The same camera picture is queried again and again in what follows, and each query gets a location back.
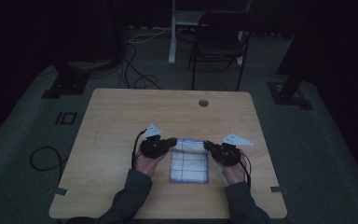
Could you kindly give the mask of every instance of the grid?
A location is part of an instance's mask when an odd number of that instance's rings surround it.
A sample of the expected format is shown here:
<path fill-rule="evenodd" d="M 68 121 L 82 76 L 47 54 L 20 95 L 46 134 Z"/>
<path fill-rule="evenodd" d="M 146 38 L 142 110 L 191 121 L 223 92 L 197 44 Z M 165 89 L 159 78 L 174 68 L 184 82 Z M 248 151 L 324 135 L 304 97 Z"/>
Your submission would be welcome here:
<path fill-rule="evenodd" d="M 178 139 L 172 150 L 171 182 L 209 183 L 208 153 L 202 140 Z"/>

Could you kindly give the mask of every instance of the cable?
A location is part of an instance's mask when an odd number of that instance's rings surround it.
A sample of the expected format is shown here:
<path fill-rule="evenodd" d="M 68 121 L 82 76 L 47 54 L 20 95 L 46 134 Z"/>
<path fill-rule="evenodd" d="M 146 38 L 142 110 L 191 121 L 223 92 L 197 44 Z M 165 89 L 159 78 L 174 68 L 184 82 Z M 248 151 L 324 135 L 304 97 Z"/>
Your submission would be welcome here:
<path fill-rule="evenodd" d="M 118 69 L 116 70 L 116 75 L 117 75 L 117 77 L 118 77 L 118 83 L 117 83 L 117 85 L 116 85 L 116 89 L 117 89 L 118 86 L 120 85 L 121 79 L 122 79 L 122 76 L 123 76 L 123 72 L 124 72 L 123 63 L 120 64 L 120 67 L 119 67 L 119 68 L 121 68 L 121 72 L 120 72 L 120 73 L 118 72 Z"/>
<path fill-rule="evenodd" d="M 130 38 L 129 40 L 127 40 L 127 42 L 128 43 L 131 43 L 131 44 L 143 44 L 143 43 L 146 43 L 147 41 L 149 41 L 149 40 L 151 40 L 151 39 L 153 39 L 153 38 L 155 38 L 155 37 L 157 37 L 157 36 L 159 36 L 159 35 L 163 35 L 167 30 L 169 30 L 171 27 L 168 27 L 168 28 L 166 28 L 166 29 L 164 29 L 163 31 L 161 31 L 160 33 L 157 33 L 157 34 L 140 34 L 140 35 L 136 35 L 136 36 L 134 36 L 133 38 Z M 149 38 L 147 38 L 146 40 L 144 40 L 144 41 L 138 41 L 138 42 L 136 42 L 136 41 L 132 41 L 133 39 L 135 39 L 135 38 L 138 38 L 138 37 L 140 37 L 140 36 L 149 36 L 149 35 L 152 35 L 152 36 L 150 36 Z"/>
<path fill-rule="evenodd" d="M 138 135 L 136 136 L 135 144 L 133 145 L 132 157 L 131 157 L 131 168 L 132 169 L 135 169 L 135 161 L 138 159 L 139 156 L 141 156 L 141 154 L 139 154 L 137 157 L 135 157 L 135 151 L 136 151 L 136 146 L 138 145 L 138 139 L 141 136 L 141 134 L 144 134 L 145 132 L 146 132 L 146 129 L 144 131 L 139 132 Z"/>
<path fill-rule="evenodd" d="M 249 174 L 252 174 L 252 164 L 251 161 L 249 160 L 249 157 L 247 157 L 245 154 L 241 153 L 249 162 Z"/>
<path fill-rule="evenodd" d="M 243 165 L 242 161 L 240 161 L 240 165 L 242 166 L 243 170 L 245 170 L 246 173 L 246 182 L 248 184 L 248 188 L 251 189 L 252 186 L 252 179 L 251 179 L 251 175 L 248 173 L 248 170 L 246 169 L 245 165 Z"/>
<path fill-rule="evenodd" d="M 143 75 L 141 74 L 132 64 L 132 60 L 134 59 L 135 55 L 136 55 L 136 47 L 133 46 L 132 44 L 128 43 L 128 45 L 130 47 L 133 48 L 134 53 L 132 54 L 131 58 L 129 60 L 127 60 L 125 57 L 123 58 L 123 60 L 127 63 L 126 68 L 124 69 L 124 79 L 123 77 L 121 77 L 121 80 L 127 85 L 128 89 L 146 89 L 152 86 L 157 87 L 159 90 L 161 90 L 161 87 L 157 84 L 158 79 L 155 76 L 152 75 Z M 135 71 L 135 73 L 139 76 L 137 79 L 135 79 L 133 85 L 130 84 L 129 80 L 128 80 L 128 70 L 129 68 L 132 68 L 133 71 Z M 146 82 L 144 81 L 144 79 L 148 82 L 150 82 L 150 85 L 146 85 Z M 137 83 L 139 83 L 140 81 L 142 81 L 144 83 L 144 86 L 142 88 L 139 87 L 139 85 L 137 85 Z"/>
<path fill-rule="evenodd" d="M 40 167 L 37 167 L 37 166 L 34 164 L 34 155 L 35 155 L 36 153 L 42 151 L 42 150 L 47 150 L 47 149 L 53 150 L 53 151 L 56 153 L 59 163 L 58 163 L 57 165 L 54 165 L 54 166 L 51 166 L 51 167 L 48 167 L 48 168 L 40 168 Z M 67 162 L 67 161 L 68 161 L 68 159 L 62 160 L 62 157 L 61 157 L 61 155 L 60 155 L 60 152 L 59 152 L 56 148 L 54 148 L 54 147 L 40 147 L 39 149 L 37 149 L 36 151 L 34 151 L 34 152 L 31 154 L 31 156 L 30 156 L 30 164 L 31 164 L 31 166 L 32 166 L 34 169 L 36 169 L 37 171 L 45 172 L 45 171 L 50 171 L 50 170 L 53 170 L 53 169 L 55 169 L 55 168 L 57 168 L 57 167 L 60 167 L 60 175 L 59 175 L 59 178 L 58 178 L 58 184 L 60 184 L 60 180 L 61 180 L 61 178 L 62 178 L 62 174 L 63 174 L 63 164 L 64 164 L 65 162 Z"/>

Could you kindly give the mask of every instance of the table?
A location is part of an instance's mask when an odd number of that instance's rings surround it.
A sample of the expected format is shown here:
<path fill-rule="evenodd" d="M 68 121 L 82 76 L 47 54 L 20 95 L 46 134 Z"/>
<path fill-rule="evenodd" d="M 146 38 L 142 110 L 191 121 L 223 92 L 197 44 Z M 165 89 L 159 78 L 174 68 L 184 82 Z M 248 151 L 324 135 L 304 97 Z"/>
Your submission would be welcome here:
<path fill-rule="evenodd" d="M 249 10 L 252 4 L 252 0 L 246 2 L 245 10 Z M 197 26 L 201 16 L 205 12 L 201 11 L 185 11 L 176 10 L 176 0 L 172 0 L 172 15 L 171 15 L 171 44 L 170 53 L 168 56 L 168 63 L 175 64 L 176 62 L 176 25 L 193 25 Z M 237 64 L 241 66 L 241 57 L 237 59 Z"/>
<path fill-rule="evenodd" d="M 202 107 L 199 100 L 209 105 Z M 286 216 L 269 151 L 247 92 L 97 89 L 92 94 L 49 214 L 99 217 L 124 187 L 136 135 L 151 123 L 161 138 L 191 137 L 221 143 L 233 132 L 255 142 L 240 146 L 252 162 L 252 195 L 271 218 Z M 209 184 L 170 182 L 171 152 L 152 177 L 150 195 L 136 218 L 229 218 L 221 168 L 210 158 Z"/>

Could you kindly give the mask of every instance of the sleeve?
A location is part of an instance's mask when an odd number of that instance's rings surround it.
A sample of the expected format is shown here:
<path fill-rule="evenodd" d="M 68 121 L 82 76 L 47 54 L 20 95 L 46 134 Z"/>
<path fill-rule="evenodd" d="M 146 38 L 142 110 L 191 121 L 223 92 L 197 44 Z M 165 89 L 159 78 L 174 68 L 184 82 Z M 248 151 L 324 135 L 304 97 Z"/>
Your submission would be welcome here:
<path fill-rule="evenodd" d="M 269 215 L 255 205 L 245 181 L 225 187 L 225 192 L 232 223 L 270 223 Z"/>
<path fill-rule="evenodd" d="M 112 207 L 94 223 L 117 223 L 135 216 L 139 208 L 145 203 L 151 187 L 150 176 L 130 169 L 124 189 L 115 195 Z"/>

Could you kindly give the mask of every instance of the black chair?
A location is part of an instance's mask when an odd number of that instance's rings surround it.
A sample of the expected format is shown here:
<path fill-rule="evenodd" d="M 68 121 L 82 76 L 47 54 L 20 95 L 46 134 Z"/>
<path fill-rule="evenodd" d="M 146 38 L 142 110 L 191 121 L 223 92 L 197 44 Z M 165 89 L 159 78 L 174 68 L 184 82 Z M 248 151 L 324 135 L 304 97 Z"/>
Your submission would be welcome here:
<path fill-rule="evenodd" d="M 227 68 L 242 57 L 237 91 L 240 88 L 249 39 L 256 32 L 259 16 L 251 11 L 206 12 L 199 20 L 187 69 L 193 63 L 191 90 L 194 90 L 196 63 L 228 62 Z"/>

